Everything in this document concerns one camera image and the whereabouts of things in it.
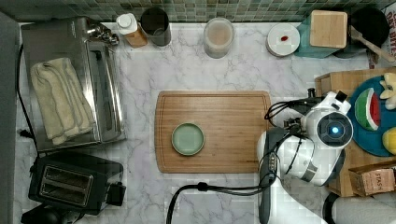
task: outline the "blue plate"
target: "blue plate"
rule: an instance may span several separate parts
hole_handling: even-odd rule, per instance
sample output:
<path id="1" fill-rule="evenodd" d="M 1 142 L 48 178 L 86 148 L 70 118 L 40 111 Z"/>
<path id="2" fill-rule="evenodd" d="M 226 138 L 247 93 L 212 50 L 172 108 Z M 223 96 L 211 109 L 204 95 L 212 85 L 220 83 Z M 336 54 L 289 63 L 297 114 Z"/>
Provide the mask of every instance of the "blue plate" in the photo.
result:
<path id="1" fill-rule="evenodd" d="M 363 82 L 352 94 L 349 102 L 352 105 L 347 116 L 352 121 L 353 125 L 353 140 L 366 152 L 369 152 L 375 156 L 379 157 L 391 157 L 393 156 L 389 153 L 382 145 L 382 135 L 384 132 L 390 128 L 396 127 L 396 110 L 387 110 L 385 108 L 385 100 L 379 100 L 381 104 L 381 123 L 378 130 L 375 132 L 363 129 L 355 118 L 355 102 L 359 95 L 367 90 L 368 88 L 373 88 L 376 95 L 379 97 L 384 90 L 384 88 L 379 84 L 379 81 L 384 80 L 381 77 L 373 77 Z"/>

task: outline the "cream towel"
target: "cream towel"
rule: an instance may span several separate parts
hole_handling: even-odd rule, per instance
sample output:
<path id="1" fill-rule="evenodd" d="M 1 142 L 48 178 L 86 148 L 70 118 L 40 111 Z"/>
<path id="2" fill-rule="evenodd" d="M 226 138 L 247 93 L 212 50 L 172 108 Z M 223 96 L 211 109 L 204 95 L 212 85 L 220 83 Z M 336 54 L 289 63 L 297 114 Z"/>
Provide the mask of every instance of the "cream towel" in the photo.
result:
<path id="1" fill-rule="evenodd" d="M 92 110 L 70 59 L 37 63 L 31 77 L 47 137 L 54 145 L 92 129 Z"/>

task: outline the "green bowl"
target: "green bowl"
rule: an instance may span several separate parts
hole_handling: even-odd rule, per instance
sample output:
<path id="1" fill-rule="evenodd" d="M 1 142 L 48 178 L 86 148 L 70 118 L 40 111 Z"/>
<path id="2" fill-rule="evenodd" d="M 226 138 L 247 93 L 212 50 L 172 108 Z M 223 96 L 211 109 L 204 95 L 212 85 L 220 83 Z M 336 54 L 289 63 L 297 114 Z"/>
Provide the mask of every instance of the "green bowl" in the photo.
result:
<path id="1" fill-rule="evenodd" d="M 174 149 L 184 156 L 197 154 L 204 146 L 204 142 L 204 133 L 193 123 L 182 123 L 172 133 Z"/>

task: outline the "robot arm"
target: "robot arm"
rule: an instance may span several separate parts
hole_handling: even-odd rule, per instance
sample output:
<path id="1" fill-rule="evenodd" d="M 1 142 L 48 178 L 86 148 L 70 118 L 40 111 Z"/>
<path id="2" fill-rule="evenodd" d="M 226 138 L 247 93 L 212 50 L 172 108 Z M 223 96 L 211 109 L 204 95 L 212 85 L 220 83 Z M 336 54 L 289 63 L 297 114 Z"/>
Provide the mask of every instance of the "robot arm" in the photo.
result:
<path id="1" fill-rule="evenodd" d="M 346 116 L 350 104 L 337 96 L 331 92 L 301 118 L 304 135 L 277 127 L 262 134 L 257 146 L 260 180 L 271 187 L 259 195 L 261 224 L 326 223 L 289 196 L 275 174 L 289 174 L 317 186 L 335 175 L 353 132 Z"/>
<path id="2" fill-rule="evenodd" d="M 277 142 L 284 138 L 286 132 L 281 128 L 274 128 L 267 133 L 263 133 L 258 144 L 258 157 L 263 158 L 264 154 L 269 153 Z M 271 170 L 265 164 L 271 163 L 273 157 L 266 156 L 262 160 L 260 169 L 260 179 L 263 184 L 271 184 L 262 195 L 259 195 L 259 219 L 261 224 L 289 224 L 306 223 L 320 224 L 327 223 L 315 213 L 295 201 L 282 187 L 276 176 L 266 176 Z M 281 175 L 281 167 L 277 167 L 276 173 Z"/>

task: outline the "wooden spoon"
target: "wooden spoon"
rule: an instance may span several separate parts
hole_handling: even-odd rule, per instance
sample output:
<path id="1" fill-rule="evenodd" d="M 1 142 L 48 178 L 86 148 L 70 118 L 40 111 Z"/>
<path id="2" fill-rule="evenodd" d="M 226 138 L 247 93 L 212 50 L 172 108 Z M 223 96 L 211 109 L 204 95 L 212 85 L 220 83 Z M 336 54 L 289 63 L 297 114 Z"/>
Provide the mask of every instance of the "wooden spoon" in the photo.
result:
<path id="1" fill-rule="evenodd" d="M 396 61 L 395 57 L 387 53 L 386 51 L 382 50 L 381 48 L 377 47 L 375 44 L 372 42 L 366 40 L 363 38 L 363 35 L 361 32 L 357 31 L 355 27 L 350 26 L 350 32 L 349 35 L 352 39 L 359 40 L 363 45 L 367 46 L 370 50 L 372 50 L 374 53 L 378 54 L 379 57 L 383 57 L 390 63 L 394 63 Z"/>

